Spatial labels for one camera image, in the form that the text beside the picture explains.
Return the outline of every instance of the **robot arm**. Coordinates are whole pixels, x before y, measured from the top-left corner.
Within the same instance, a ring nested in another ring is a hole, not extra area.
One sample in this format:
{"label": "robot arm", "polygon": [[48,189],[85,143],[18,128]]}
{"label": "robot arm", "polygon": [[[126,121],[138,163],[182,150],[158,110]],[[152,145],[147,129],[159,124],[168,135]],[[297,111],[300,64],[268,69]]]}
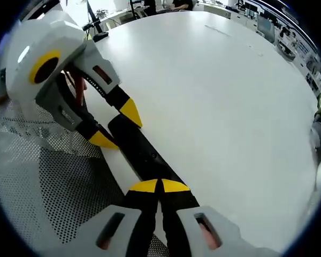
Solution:
{"label": "robot arm", "polygon": [[112,64],[102,58],[93,40],[62,11],[28,20],[15,31],[7,58],[6,88],[20,102],[35,100],[64,128],[77,130],[94,145],[118,148],[113,137],[75,103],[65,71],[85,78],[121,114],[142,126],[134,101],[119,87]]}

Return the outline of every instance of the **white tabletop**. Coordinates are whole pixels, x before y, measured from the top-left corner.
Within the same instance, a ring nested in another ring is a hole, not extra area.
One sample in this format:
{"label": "white tabletop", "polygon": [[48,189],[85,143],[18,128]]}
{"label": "white tabletop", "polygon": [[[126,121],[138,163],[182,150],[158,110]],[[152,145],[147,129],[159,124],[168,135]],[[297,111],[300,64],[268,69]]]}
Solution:
{"label": "white tabletop", "polygon": [[[299,72],[261,36],[207,12],[133,21],[97,47],[134,99],[142,132],[199,203],[253,245],[283,251],[315,179],[309,131],[317,101]],[[106,127],[116,110],[90,86],[85,97]],[[126,193],[138,178],[120,151],[102,152]]]}

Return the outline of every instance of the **round table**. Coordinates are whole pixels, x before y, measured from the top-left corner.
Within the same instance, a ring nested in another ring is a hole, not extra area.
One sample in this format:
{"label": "round table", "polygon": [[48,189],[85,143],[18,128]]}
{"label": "round table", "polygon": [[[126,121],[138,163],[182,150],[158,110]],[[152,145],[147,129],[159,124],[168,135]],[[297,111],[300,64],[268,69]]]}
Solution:
{"label": "round table", "polygon": [[[309,131],[317,100],[297,69],[266,39],[207,12],[133,21],[97,47],[135,101],[143,134],[199,203],[251,244],[284,251],[316,171]],[[117,111],[91,86],[85,97],[107,127]],[[120,151],[102,152],[126,193],[137,176]],[[165,241],[160,219],[155,234]]]}

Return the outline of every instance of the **yellow circle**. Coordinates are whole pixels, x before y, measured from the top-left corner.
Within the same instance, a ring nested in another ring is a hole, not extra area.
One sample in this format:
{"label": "yellow circle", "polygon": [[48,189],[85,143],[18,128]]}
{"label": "yellow circle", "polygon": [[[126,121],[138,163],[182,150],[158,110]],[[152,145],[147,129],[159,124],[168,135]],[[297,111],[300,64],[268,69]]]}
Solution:
{"label": "yellow circle", "polygon": [[38,70],[45,62],[47,62],[48,60],[50,60],[52,58],[59,59],[60,58],[60,51],[53,50],[53,51],[47,52],[45,55],[39,57],[39,59],[37,60],[35,65],[33,65],[30,75],[29,75],[29,80],[30,80],[31,84],[37,84],[34,80],[35,80]]}

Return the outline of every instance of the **white table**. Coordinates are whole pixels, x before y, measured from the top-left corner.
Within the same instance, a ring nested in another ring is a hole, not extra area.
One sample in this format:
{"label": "white table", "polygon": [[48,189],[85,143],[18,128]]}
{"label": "white table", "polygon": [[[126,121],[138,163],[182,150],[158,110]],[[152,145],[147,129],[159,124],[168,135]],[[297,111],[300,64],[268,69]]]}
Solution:
{"label": "white table", "polygon": [[[315,180],[309,131],[317,101],[300,73],[261,36],[207,12],[130,22],[97,47],[136,102],[142,132],[199,203],[255,246],[283,251]],[[85,97],[106,127],[117,111],[90,86]],[[120,151],[102,152],[126,193],[138,178]]]}

